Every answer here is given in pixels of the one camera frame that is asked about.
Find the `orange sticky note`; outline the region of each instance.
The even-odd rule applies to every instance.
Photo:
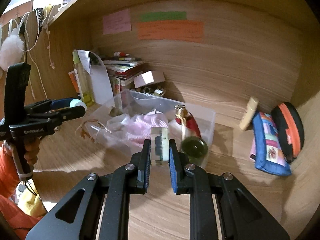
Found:
[[[138,23],[139,40],[175,40],[202,43],[203,22],[166,20]]]

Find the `small box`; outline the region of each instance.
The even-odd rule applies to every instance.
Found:
[[[164,82],[164,75],[161,71],[148,71],[133,79],[136,88]]]

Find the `human hand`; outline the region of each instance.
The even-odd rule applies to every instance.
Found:
[[[26,154],[24,155],[24,158],[27,160],[29,165],[36,164],[38,161],[38,153],[39,153],[39,145],[40,145],[40,139],[38,137],[34,138],[28,138],[24,141],[24,147],[26,149]],[[3,143],[4,147],[4,153],[8,156],[12,156],[12,153],[15,151],[15,146],[11,143],[8,143],[7,140]]]

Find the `pink sticky note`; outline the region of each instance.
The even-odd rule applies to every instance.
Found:
[[[122,10],[103,17],[103,35],[131,31],[130,10]]]

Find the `pink cloth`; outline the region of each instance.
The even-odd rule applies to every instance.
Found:
[[[135,115],[126,125],[125,140],[142,148],[144,140],[151,138],[151,127],[155,126],[168,128],[164,114]]]

